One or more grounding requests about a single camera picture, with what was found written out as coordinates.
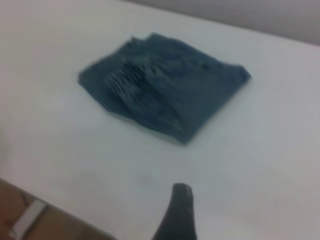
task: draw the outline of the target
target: black object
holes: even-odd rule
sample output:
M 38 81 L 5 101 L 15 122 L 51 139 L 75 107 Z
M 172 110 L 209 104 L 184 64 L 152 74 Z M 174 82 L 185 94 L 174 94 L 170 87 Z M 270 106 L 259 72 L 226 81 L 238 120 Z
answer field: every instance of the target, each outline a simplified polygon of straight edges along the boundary
M 250 78 L 182 41 L 133 38 L 79 76 L 108 111 L 186 144 Z
M 152 240 L 196 240 L 192 189 L 176 183 L 166 214 Z

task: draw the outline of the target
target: dark blue cloth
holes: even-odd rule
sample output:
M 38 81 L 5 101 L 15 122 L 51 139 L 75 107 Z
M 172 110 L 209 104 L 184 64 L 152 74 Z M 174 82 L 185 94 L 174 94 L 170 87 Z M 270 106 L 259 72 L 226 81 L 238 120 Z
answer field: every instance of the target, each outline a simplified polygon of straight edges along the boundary
M 133 38 L 79 75 L 108 111 L 186 144 L 250 78 L 176 39 Z

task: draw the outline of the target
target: wooden floor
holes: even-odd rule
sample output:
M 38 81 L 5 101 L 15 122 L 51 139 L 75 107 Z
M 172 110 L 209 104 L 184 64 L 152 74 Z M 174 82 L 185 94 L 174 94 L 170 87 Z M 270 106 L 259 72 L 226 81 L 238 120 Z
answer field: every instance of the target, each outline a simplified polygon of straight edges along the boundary
M 9 232 L 33 197 L 0 180 L 0 240 L 13 240 Z M 25 240 L 111 240 L 83 222 L 53 207 L 41 214 Z

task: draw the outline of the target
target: white table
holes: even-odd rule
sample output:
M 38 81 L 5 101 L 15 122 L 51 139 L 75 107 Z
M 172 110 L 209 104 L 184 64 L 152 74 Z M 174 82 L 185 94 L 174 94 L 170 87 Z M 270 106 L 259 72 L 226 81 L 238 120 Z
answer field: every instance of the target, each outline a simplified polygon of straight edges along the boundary
M 77 83 L 152 32 L 253 76 L 186 147 Z M 119 240 L 151 239 L 176 182 L 199 240 L 320 238 L 320 47 L 115 0 L 2 0 L 0 34 L 0 178 Z

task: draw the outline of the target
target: gray wall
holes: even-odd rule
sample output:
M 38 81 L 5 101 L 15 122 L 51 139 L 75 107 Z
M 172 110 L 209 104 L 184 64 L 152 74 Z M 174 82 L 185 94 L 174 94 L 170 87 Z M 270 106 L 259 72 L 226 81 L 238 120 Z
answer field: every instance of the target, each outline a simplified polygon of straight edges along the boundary
M 320 0 L 130 0 L 320 44 Z

